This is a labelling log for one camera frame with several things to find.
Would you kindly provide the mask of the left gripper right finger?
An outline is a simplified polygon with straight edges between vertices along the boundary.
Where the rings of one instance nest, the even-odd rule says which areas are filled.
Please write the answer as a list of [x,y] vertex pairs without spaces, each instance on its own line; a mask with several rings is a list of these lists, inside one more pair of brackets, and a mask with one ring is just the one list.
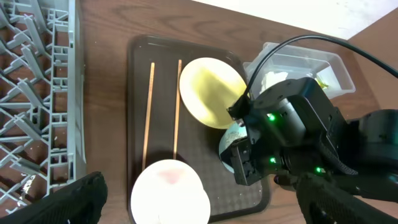
[[310,173],[299,177],[296,196],[307,223],[397,223],[396,218]]

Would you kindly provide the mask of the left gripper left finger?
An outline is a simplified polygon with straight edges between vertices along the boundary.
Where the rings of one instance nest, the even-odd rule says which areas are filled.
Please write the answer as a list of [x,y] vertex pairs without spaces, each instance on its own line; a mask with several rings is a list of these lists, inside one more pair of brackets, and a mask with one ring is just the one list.
[[108,196],[101,172],[92,172],[6,217],[1,224],[98,223]]

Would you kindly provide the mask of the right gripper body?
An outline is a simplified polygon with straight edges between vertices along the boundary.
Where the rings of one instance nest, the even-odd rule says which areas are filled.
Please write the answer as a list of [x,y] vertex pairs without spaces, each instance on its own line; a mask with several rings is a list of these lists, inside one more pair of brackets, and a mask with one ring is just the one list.
[[269,174],[348,173],[338,155],[348,124],[315,80],[282,81],[255,100],[243,95],[228,113],[247,132],[226,149],[237,184]]

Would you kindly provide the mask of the snack wrapper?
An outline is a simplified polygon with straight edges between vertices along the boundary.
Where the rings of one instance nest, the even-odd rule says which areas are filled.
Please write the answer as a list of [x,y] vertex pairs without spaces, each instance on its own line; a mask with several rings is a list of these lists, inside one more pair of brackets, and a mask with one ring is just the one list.
[[322,90],[328,89],[329,85],[323,82],[318,75],[315,76],[314,80],[318,83]]

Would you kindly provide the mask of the white napkin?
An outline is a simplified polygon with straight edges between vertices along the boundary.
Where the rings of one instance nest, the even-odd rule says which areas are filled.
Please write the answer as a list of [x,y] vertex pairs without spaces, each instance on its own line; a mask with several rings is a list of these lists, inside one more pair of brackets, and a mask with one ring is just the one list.
[[268,72],[268,73],[266,73],[264,75],[264,78],[261,81],[261,90],[259,93],[262,93],[265,90],[267,90],[268,88],[270,88],[271,86],[286,80],[287,76],[288,76],[287,72],[279,72],[279,73]]

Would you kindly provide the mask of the food scraps rice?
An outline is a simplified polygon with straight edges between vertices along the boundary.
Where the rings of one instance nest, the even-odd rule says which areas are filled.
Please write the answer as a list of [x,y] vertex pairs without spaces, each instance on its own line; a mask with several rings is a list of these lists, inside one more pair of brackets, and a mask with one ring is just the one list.
[[245,138],[246,136],[246,128],[239,126],[237,128],[231,127],[231,129],[227,130],[225,136],[225,147],[229,147],[233,141]]

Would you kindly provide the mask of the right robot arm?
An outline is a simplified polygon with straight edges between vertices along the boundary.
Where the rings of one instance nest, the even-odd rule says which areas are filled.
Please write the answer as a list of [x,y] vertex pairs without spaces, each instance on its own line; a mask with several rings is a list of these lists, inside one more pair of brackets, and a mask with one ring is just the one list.
[[237,184],[273,175],[295,190],[311,173],[364,198],[397,200],[397,111],[377,110],[346,120],[312,78],[282,81],[230,110],[246,136],[220,155]]

